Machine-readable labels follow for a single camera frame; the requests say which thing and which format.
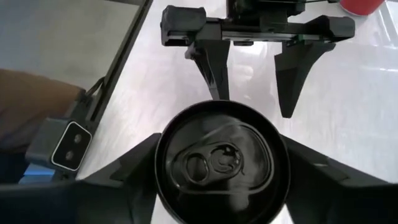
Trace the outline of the tan brown object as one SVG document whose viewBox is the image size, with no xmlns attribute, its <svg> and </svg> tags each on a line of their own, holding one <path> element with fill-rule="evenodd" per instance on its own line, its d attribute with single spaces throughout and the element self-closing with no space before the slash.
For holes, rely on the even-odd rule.
<svg viewBox="0 0 398 224">
<path fill-rule="evenodd" d="M 0 152 L 24 152 L 49 116 L 61 117 L 82 89 L 0 68 Z"/>
</svg>

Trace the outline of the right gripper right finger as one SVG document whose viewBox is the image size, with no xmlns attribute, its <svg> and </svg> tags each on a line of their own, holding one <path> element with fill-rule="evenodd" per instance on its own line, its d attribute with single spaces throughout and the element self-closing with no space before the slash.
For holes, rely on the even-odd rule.
<svg viewBox="0 0 398 224">
<path fill-rule="evenodd" d="M 287 209 L 294 224 L 398 224 L 398 184 L 340 163 L 288 137 Z"/>
</svg>

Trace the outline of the red Coca-Cola can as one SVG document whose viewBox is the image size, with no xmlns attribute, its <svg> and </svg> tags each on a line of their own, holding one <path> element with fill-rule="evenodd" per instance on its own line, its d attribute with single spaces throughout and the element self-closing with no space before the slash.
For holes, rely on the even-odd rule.
<svg viewBox="0 0 398 224">
<path fill-rule="evenodd" d="M 385 0 L 341 0 L 340 6 L 357 16 L 372 14 Z"/>
</svg>

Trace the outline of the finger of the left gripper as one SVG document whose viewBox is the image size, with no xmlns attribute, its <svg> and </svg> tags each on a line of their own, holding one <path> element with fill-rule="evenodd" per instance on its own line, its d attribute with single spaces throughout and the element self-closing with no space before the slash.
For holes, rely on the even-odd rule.
<svg viewBox="0 0 398 224">
<path fill-rule="evenodd" d="M 275 55 L 274 60 L 279 106 L 284 118 L 292 117 L 313 64 L 334 48 L 334 43 L 323 42 L 282 44 L 282 53 Z"/>
<path fill-rule="evenodd" d="M 196 40 L 185 52 L 185 58 L 196 63 L 214 100 L 229 100 L 229 48 L 230 41 Z"/>
</svg>

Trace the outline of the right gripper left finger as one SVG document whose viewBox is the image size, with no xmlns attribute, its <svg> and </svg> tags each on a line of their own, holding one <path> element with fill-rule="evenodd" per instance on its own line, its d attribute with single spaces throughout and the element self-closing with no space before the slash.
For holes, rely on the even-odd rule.
<svg viewBox="0 0 398 224">
<path fill-rule="evenodd" d="M 78 224 L 150 224 L 156 189 L 154 133 L 112 163 L 83 179 Z"/>
</svg>

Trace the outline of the black metal table frame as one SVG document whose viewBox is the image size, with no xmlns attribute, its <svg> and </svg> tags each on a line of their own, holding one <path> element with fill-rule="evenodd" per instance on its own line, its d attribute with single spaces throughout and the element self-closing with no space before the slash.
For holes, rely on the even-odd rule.
<svg viewBox="0 0 398 224">
<path fill-rule="evenodd" d="M 153 3 L 153 0 L 110 0 L 123 4 L 137 6 L 134 17 L 128 27 L 128 30 L 114 56 L 106 75 L 100 78 L 86 94 L 90 97 L 90 109 L 88 110 L 84 127 L 94 134 L 102 119 L 104 111 L 109 103 L 111 95 L 116 87 L 121 72 L 130 55 L 132 47 L 137 39 L 141 27 L 145 21 L 147 13 Z"/>
</svg>

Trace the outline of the Celsius can with pineapple print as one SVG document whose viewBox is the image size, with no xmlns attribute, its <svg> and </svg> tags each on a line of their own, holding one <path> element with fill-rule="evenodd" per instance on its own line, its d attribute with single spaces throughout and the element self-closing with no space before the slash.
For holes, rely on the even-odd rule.
<svg viewBox="0 0 398 224">
<path fill-rule="evenodd" d="M 287 147 L 256 110 L 225 100 L 181 111 L 154 156 L 157 193 L 181 224 L 270 224 L 290 185 Z"/>
</svg>

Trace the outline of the blue block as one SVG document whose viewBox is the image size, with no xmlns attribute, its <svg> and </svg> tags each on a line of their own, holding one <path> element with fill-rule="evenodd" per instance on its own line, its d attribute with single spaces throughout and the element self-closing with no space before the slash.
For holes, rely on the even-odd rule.
<svg viewBox="0 0 398 224">
<path fill-rule="evenodd" d="M 34 184 L 42 182 L 50 182 L 55 173 L 54 169 L 31 164 L 24 172 L 23 177 L 19 181 L 20 184 Z"/>
</svg>

